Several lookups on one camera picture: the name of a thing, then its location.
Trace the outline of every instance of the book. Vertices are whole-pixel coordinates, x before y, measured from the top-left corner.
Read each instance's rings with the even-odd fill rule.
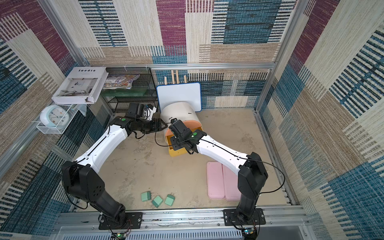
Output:
[[[105,80],[103,89],[131,89],[133,81],[138,79],[140,74],[116,74],[110,75]]]

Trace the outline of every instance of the white wire basket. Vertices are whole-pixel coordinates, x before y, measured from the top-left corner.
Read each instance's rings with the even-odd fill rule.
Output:
[[[40,130],[40,132],[44,134],[63,134],[67,129],[67,127],[69,126],[69,124],[71,124],[71,121],[73,120],[76,113],[80,110],[81,113],[85,116],[86,108],[87,108],[86,105],[84,104],[58,105],[58,106],[66,110],[65,114],[68,113],[68,115],[70,116],[70,120],[68,121],[68,123],[66,125],[48,127],[42,124],[41,122],[39,122],[36,127],[37,129]]]

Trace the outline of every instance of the pink plastic board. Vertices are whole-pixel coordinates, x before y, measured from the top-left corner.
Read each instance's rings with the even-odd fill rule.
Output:
[[[237,175],[223,165],[224,193],[227,201],[239,201],[241,192],[237,188]]]
[[[210,199],[223,199],[224,179],[223,168],[219,162],[207,162],[208,197]]]

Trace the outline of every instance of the black cable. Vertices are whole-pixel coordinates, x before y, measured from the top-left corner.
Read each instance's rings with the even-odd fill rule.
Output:
[[[259,215],[259,212],[257,211],[257,209],[256,209],[255,211],[256,211],[256,213],[257,213],[257,217],[258,217],[258,219],[259,219],[259,230],[257,230],[257,235],[256,235],[256,238],[255,238],[255,240],[257,240],[257,238],[259,237],[259,234],[260,234],[260,225],[261,225],[261,223],[260,223],[260,215]]]
[[[167,124],[171,124],[170,122],[168,122],[168,123],[164,123],[164,124],[162,124],[161,126],[163,126],[163,125],[166,125],[167,126]],[[158,144],[157,143],[157,141],[156,141],[156,133],[157,133],[157,131],[155,132],[155,142],[156,142],[156,144],[157,145],[159,145],[159,146],[161,146],[161,147],[172,147],[172,145],[160,145],[160,144]]]
[[[237,230],[240,230],[242,231],[244,228],[243,228],[243,225],[240,224],[241,228],[238,228],[232,221],[231,217],[229,217],[229,220],[231,221],[232,225],[237,229]]]
[[[214,144],[214,143],[212,143],[212,142],[210,142],[210,141],[207,141],[207,140],[205,140],[205,139],[199,139],[199,140],[203,140],[203,141],[205,141],[205,142],[208,142],[208,143],[210,143],[210,144],[213,144],[213,145],[215,145],[216,147],[219,147],[219,148],[223,149],[224,151],[226,151],[226,152],[232,154],[233,156],[235,156],[235,157],[237,157],[237,158],[241,158],[241,159],[244,159],[244,160],[252,160],[252,161],[256,161],[256,162],[262,162],[262,163],[271,165],[272,167],[274,167],[274,168],[276,168],[277,170],[279,170],[279,171],[281,172],[281,174],[283,175],[283,177],[284,177],[284,179],[283,179],[283,184],[281,184],[280,187],[278,187],[277,189],[275,189],[275,190],[273,190],[273,191],[270,191],[270,192],[261,192],[261,193],[259,193],[259,195],[260,195],[260,194],[263,194],[263,193],[276,192],[277,190],[279,190],[280,188],[283,187],[283,185],[284,185],[284,183],[285,183],[285,175],[284,175],[284,173],[283,173],[278,167],[276,167],[275,165],[273,165],[273,164],[271,164],[271,163],[268,163],[268,162],[263,162],[263,161],[260,161],[260,160],[256,160],[256,159],[253,159],[253,158],[249,158],[249,159],[248,159],[248,158],[239,157],[239,156],[237,156],[237,155],[234,155],[234,154],[231,153],[230,151],[228,151],[228,150],[226,150],[226,149],[224,149],[224,148],[222,148],[222,147],[220,147],[220,146],[218,146],[218,145],[216,145],[216,144]]]
[[[80,207],[80,206],[77,206],[76,204],[74,204],[74,203],[72,202],[72,200],[71,200],[70,197],[68,196],[68,193],[65,191],[65,189],[64,189],[64,193],[65,193],[65,195],[67,196],[68,201],[69,201],[70,203],[72,203],[72,205],[74,205],[75,207],[78,207],[78,208],[80,208],[80,209],[87,209],[87,208],[88,208],[88,202],[86,202],[86,203],[87,203],[87,206],[86,206],[85,208]]]
[[[108,134],[109,134],[109,131],[111,130],[111,126],[109,125],[108,126]],[[87,206],[85,207],[85,208],[83,208],[83,207],[80,207],[80,206],[77,206],[76,204],[74,204],[73,202],[72,202],[72,200],[70,199],[70,197],[68,196],[68,193],[65,191],[65,189],[64,189],[64,193],[65,193],[65,195],[67,196],[67,198],[68,198],[68,201],[72,204],[72,205],[74,205],[75,207],[78,207],[78,208],[80,208],[80,209],[87,209],[88,208],[88,202],[86,202],[87,203]]]
[[[104,219],[107,221],[108,228],[109,228],[109,230],[111,231],[112,235],[114,235],[117,239],[119,239],[119,237],[116,235],[116,233],[114,233],[114,232],[112,231],[111,226],[109,225],[109,221],[108,221],[108,219],[107,219],[106,217],[105,217]]]
[[[137,133],[136,133],[135,131],[132,131],[132,132],[135,134],[135,138],[136,138],[136,139],[141,139],[141,138],[144,137],[144,135],[146,134],[146,133],[144,133],[141,137],[138,138],[138,137],[137,137]]]

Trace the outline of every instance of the metal bracket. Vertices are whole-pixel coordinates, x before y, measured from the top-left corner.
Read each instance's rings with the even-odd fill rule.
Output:
[[[106,221],[104,216],[101,218],[99,230],[110,230],[110,229],[128,229],[128,219],[131,220],[131,229],[140,229],[142,212],[126,212],[127,223],[123,227],[118,227],[116,224]]]
[[[266,224],[264,212],[262,209],[255,209],[253,219],[249,220],[246,224],[242,224],[237,218],[236,209],[224,209],[224,224],[226,226],[239,226],[239,225],[264,225]]]

